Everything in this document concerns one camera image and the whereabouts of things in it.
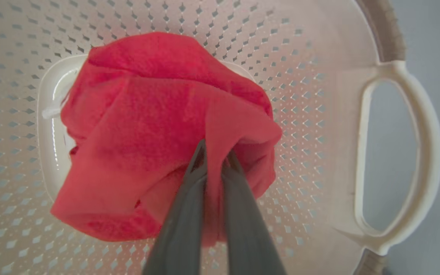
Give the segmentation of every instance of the cloth fold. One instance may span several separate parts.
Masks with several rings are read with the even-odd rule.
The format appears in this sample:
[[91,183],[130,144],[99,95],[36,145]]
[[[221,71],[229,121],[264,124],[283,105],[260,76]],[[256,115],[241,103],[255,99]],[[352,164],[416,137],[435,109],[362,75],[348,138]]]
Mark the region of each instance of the cloth fold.
[[101,240],[155,237],[202,139],[204,245],[225,240],[220,171],[232,148],[256,198],[275,179],[281,129],[267,95],[186,36],[150,33],[92,49],[61,119],[76,147],[51,213]]

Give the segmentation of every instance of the laundry basket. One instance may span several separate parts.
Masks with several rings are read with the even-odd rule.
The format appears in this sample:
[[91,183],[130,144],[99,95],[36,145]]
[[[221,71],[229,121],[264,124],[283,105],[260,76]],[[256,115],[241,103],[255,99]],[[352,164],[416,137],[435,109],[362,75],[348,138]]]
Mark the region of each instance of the laundry basket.
[[[42,110],[92,47],[152,31],[195,37],[271,99],[283,137],[276,181],[258,205],[287,272],[380,272],[440,181],[440,127],[405,68],[388,0],[0,0],[0,273],[141,273],[154,240],[102,242],[49,213],[70,161],[59,118]],[[419,148],[410,192],[384,232],[362,216],[381,80],[400,88]],[[226,254],[221,243],[204,249],[202,274],[226,274]]]

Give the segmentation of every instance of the red fabric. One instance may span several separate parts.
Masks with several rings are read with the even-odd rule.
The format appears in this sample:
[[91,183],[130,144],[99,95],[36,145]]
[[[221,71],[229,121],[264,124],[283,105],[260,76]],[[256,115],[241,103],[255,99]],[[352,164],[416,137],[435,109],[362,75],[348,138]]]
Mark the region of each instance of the red fabric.
[[101,240],[156,236],[204,138],[203,244],[225,239],[220,169],[232,148],[255,197],[275,179],[269,99],[193,38],[150,33],[91,50],[61,119],[77,146],[51,212]]

